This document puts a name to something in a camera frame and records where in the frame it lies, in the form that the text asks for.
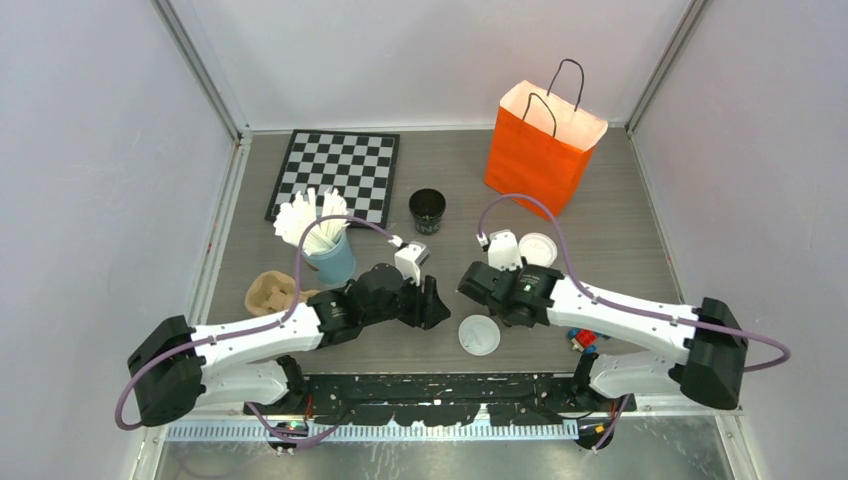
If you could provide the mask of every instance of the bag handle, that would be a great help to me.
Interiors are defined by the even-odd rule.
[[[557,73],[554,74],[554,78],[551,79],[551,84],[548,85],[548,94],[546,96],[551,96],[551,89],[554,88],[554,82],[556,81],[557,75],[559,75],[559,71],[562,70],[562,64],[568,62],[577,65],[577,68],[580,69],[580,91],[577,93],[577,103],[574,104],[574,111],[577,111],[577,107],[580,106],[580,99],[583,98],[583,85],[586,83],[586,74],[583,73],[583,65],[577,63],[576,60],[572,60],[570,58],[565,58],[561,62],[559,62],[559,67],[557,67]]]
[[[556,137],[556,115],[554,115],[554,112],[551,111],[551,107],[549,107],[548,104],[542,100],[542,97],[540,97],[536,92],[530,92],[530,95],[527,95],[527,108],[524,109],[524,115],[521,116],[521,121],[524,121],[524,119],[527,118],[527,112],[530,111],[530,102],[533,101],[533,97],[538,98],[539,101],[542,102],[542,105],[544,105],[545,108],[548,109],[548,113],[551,114],[551,118],[554,119],[554,133],[552,133],[551,136]]]

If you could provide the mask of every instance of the small red object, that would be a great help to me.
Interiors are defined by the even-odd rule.
[[[581,347],[589,348],[590,345],[595,343],[598,336],[589,330],[580,330],[577,332],[577,336],[575,336],[574,339],[577,340],[577,343],[579,343]]]

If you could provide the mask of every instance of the cable connector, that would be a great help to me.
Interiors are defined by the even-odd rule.
[[[484,252],[488,252],[489,251],[489,237],[486,236],[486,232],[478,233],[476,236],[477,236],[477,243],[480,244],[480,248],[482,248]]]
[[[389,239],[389,244],[394,246],[395,248],[403,248],[403,239],[398,237],[397,235],[392,236]]]

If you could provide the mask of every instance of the white lid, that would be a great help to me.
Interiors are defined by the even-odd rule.
[[[471,315],[459,325],[459,344],[471,355],[488,355],[501,343],[498,324],[484,315]]]
[[[541,233],[528,233],[518,242],[518,251],[530,265],[550,267],[556,260],[556,244],[550,237]]]

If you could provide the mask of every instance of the black paper cup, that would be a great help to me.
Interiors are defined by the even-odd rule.
[[[439,231],[447,202],[438,190],[424,188],[409,197],[409,212],[415,220],[415,230],[422,235]]]

